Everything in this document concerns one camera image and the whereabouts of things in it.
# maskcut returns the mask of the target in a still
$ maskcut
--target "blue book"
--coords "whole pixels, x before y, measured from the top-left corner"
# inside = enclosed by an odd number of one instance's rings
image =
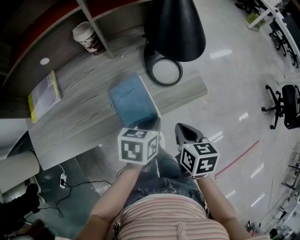
[[[158,112],[152,98],[137,74],[128,76],[108,93],[124,127],[134,128],[140,123],[157,119]]]

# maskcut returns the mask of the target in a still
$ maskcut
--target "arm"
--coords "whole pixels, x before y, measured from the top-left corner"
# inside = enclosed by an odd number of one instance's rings
[[[104,240],[113,220],[120,214],[143,166],[128,165],[94,206],[76,240]]]
[[[250,236],[236,218],[233,206],[221,193],[210,176],[197,180],[214,220],[227,230],[231,240],[245,240]]]

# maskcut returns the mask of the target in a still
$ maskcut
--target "book cover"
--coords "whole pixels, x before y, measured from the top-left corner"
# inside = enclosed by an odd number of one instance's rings
[[[46,76],[28,95],[31,120],[36,123],[46,112],[60,101],[54,71]]]
[[[137,74],[111,89],[109,96],[126,128],[158,117],[156,106]]]

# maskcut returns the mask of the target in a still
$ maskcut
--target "red line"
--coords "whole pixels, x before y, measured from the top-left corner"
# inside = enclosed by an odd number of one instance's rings
[[[248,153],[255,145],[257,145],[259,143],[259,140],[257,142],[255,142],[250,148],[248,148],[242,155],[240,155],[237,159],[235,159],[232,163],[230,163],[227,167],[223,168],[221,171],[219,171],[216,175],[215,178],[221,174],[222,172],[224,172],[227,168],[229,168],[231,165],[233,165],[234,163],[236,163],[238,160],[240,160],[246,153]]]

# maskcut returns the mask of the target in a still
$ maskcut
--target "white lid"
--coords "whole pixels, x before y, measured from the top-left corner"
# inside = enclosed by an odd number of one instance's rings
[[[73,29],[73,38],[77,42],[82,42],[88,39],[90,36],[92,36],[93,33],[94,30],[90,23],[82,22]]]

